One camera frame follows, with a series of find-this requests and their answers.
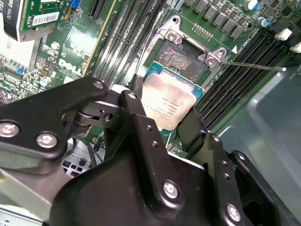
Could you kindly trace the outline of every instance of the black component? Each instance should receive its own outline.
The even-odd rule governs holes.
[[[296,23],[296,26],[298,26],[299,28],[301,28],[301,20],[299,20],[299,21]]]
[[[79,165],[80,166],[85,166],[86,165],[86,161],[85,160],[80,160],[79,161]]]
[[[199,3],[195,6],[194,10],[198,13],[202,13],[206,6],[208,5],[208,2],[205,0],[200,0]]]
[[[213,0],[213,2],[211,3],[213,6],[217,6],[217,4],[219,3],[220,0]]]
[[[217,9],[214,8],[213,6],[210,6],[209,9],[206,11],[206,13],[204,14],[204,17],[207,20],[212,20],[212,18],[214,17],[214,15],[216,14]]]
[[[235,25],[232,31],[230,32],[230,36],[234,39],[237,39],[243,31],[244,29],[242,27]]]
[[[224,15],[223,13],[218,13],[213,21],[213,24],[219,27],[222,25],[225,19],[226,19],[226,15]]]
[[[95,87],[94,82],[98,81],[85,77],[3,106],[0,121],[16,123],[20,132],[10,139],[0,137],[0,154],[5,156],[0,159],[0,166],[35,174],[56,170],[67,149],[66,134],[74,129],[70,124],[63,125],[62,115],[66,113],[65,117],[73,120],[75,114],[71,110],[77,112],[81,105],[98,100],[108,92],[106,87]],[[46,115],[46,119],[42,120],[41,115]],[[59,140],[55,147],[43,148],[37,144],[36,137],[45,132],[52,133]]]
[[[52,63],[52,62],[49,62],[49,68],[54,68],[55,67],[55,64],[54,63]]]
[[[234,17],[236,17],[237,14],[238,14],[238,12],[236,12],[235,10],[233,10],[229,17],[230,17],[232,20],[234,20]]]
[[[227,20],[227,22],[223,25],[222,30],[226,33],[228,33],[229,31],[231,31],[231,29],[234,26],[234,22],[232,20]]]
[[[50,61],[49,61],[49,60],[46,60],[45,66],[49,67],[49,64],[50,64]]]
[[[278,3],[279,3],[279,1],[275,0],[275,1],[272,2],[271,6],[274,8]]]
[[[185,40],[180,45],[166,41],[157,54],[156,61],[184,78],[195,82],[208,69],[207,65],[198,59],[198,56],[202,54],[200,49]]]
[[[288,16],[288,15],[290,15],[290,13],[291,13],[291,8],[289,7],[289,6],[286,6],[282,11],[281,11],[281,13],[284,15],[284,16]]]
[[[279,19],[278,22],[273,24],[270,28],[270,31],[273,31],[274,33],[279,33],[283,31],[285,28],[289,26],[289,22],[285,20],[284,18]]]
[[[195,2],[196,0],[186,0],[185,4],[191,7]]]
[[[63,162],[63,166],[64,166],[64,167],[69,168],[70,165],[71,165],[71,162],[69,162],[69,161],[67,161],[67,160],[65,160],[65,161]]]
[[[88,16],[94,20],[97,20],[103,10],[106,0],[93,0],[88,12]]]
[[[226,13],[227,9],[229,8],[229,5],[224,4],[221,8],[221,12]]]
[[[237,62],[275,66],[290,54],[288,47],[261,29],[236,58]],[[255,68],[229,66],[197,103],[208,129],[214,128],[268,73]]]
[[[246,21],[246,19],[244,17],[242,17],[237,23],[242,26],[243,23]]]
[[[300,225],[247,156],[233,151],[229,158],[235,167],[244,212],[253,225]]]

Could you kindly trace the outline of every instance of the black plastic bracket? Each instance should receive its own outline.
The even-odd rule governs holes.
[[[184,196],[157,125],[145,116],[140,98],[132,91],[123,91],[119,104],[124,124],[106,140],[106,155],[112,157],[132,144],[147,206],[158,217],[172,218],[183,207]],[[175,197],[165,192],[166,182],[168,189],[176,189]]]
[[[71,124],[63,125],[63,114],[76,112],[107,93],[103,83],[85,77],[1,107],[0,123],[11,122],[19,132],[13,137],[0,136],[0,167],[34,174],[53,172],[66,151],[67,134],[74,129]],[[68,116],[73,121],[75,114]],[[38,145],[37,137],[43,133],[55,136],[57,144],[50,148]]]

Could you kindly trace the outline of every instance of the silver screw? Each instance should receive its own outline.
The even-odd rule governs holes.
[[[167,37],[170,41],[175,41],[177,39],[177,35],[174,32],[170,32]]]
[[[0,123],[0,137],[14,137],[19,133],[19,127],[11,122]]]
[[[100,83],[100,82],[98,82],[98,81],[94,82],[93,85],[94,85],[96,88],[99,88],[99,89],[102,89],[102,88],[103,88],[103,84]]]
[[[245,160],[245,157],[241,153],[238,153],[238,156],[240,157],[240,159]]]
[[[238,212],[238,210],[231,204],[227,205],[227,211],[230,215],[230,217],[235,220],[236,222],[240,221],[240,214]]]
[[[51,133],[41,133],[37,137],[37,143],[44,148],[52,148],[57,145],[57,138]]]
[[[215,141],[217,141],[217,142],[220,141],[220,139],[218,138],[218,136],[216,136],[216,135],[213,134],[212,137],[213,137],[213,139],[214,139]]]
[[[136,95],[134,93],[128,93],[128,95],[130,96],[130,98],[136,99]]]
[[[175,199],[179,195],[179,192],[178,192],[178,189],[176,188],[176,186],[169,181],[166,181],[163,184],[163,189],[164,189],[165,194],[171,199]]]

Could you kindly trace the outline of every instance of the black memory slot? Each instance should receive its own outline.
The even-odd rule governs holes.
[[[256,54],[249,55],[244,62],[249,64],[258,63],[258,56],[261,56],[268,47],[268,43],[262,44],[261,49],[255,50]],[[244,82],[244,80],[248,79],[251,70],[252,69],[248,67],[236,67],[236,72],[232,74],[231,78],[223,83],[221,89],[215,94],[214,99],[208,103],[206,111],[203,110],[203,117],[211,115],[211,111],[222,105],[220,102],[224,101],[224,99],[229,96],[228,93],[231,92],[232,89],[239,87],[240,82]]]
[[[288,53],[287,49],[271,35],[259,33],[236,61],[275,66]],[[255,68],[227,67],[197,104],[207,127],[216,126],[268,73]]]
[[[129,43],[127,47],[124,49],[124,52],[122,53],[121,57],[119,57],[120,61],[123,59],[123,57],[129,53],[129,56],[127,57],[127,60],[124,64],[123,70],[121,71],[119,77],[116,80],[117,84],[120,84],[126,75],[124,73],[124,69],[127,72],[128,70],[128,65],[130,66],[135,57],[137,56],[137,52],[139,51],[139,48],[143,44],[143,40],[145,40],[145,37],[147,37],[147,33],[151,29],[151,25],[156,19],[156,16],[164,3],[164,0],[157,1],[149,1],[147,4],[146,8],[144,9],[143,13],[140,15],[138,19],[138,24],[134,28],[134,31],[132,32],[130,38],[129,38]],[[117,64],[117,68],[112,71],[112,74],[115,74],[117,69],[119,67],[119,64]]]
[[[94,20],[99,19],[105,2],[105,0],[93,0],[88,12],[88,16]]]
[[[107,77],[107,69],[110,65],[110,62],[112,61],[113,57],[115,56],[117,50],[118,50],[118,47],[119,45],[124,45],[125,41],[126,41],[126,37],[127,37],[127,32],[129,32],[129,30],[131,29],[130,27],[133,25],[132,24],[132,21],[134,20],[135,18],[135,15],[137,13],[137,9],[138,9],[138,6],[140,5],[141,1],[139,0],[135,0],[131,6],[131,9],[130,9],[130,12],[129,12],[129,16],[126,18],[126,21],[125,23],[123,24],[122,28],[121,28],[121,31],[118,35],[118,38],[115,39],[115,42],[112,46],[112,49],[110,51],[110,53],[108,54],[108,57],[105,59],[105,62],[103,63],[103,66],[102,66],[102,69],[100,71],[100,74],[102,76],[105,76]]]

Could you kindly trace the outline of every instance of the screw hole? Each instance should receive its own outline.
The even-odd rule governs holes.
[[[225,174],[224,174],[224,177],[225,177],[227,180],[231,180],[231,178],[230,178],[230,176],[229,176],[228,173],[225,173]]]
[[[158,143],[156,141],[153,141],[152,144],[151,144],[153,147],[157,148],[159,147]]]
[[[226,161],[222,161],[222,164],[224,165],[224,166],[228,166],[228,164],[227,164],[227,162]]]
[[[113,118],[113,115],[111,113],[106,113],[104,116],[103,116],[103,119],[105,121],[111,121]]]

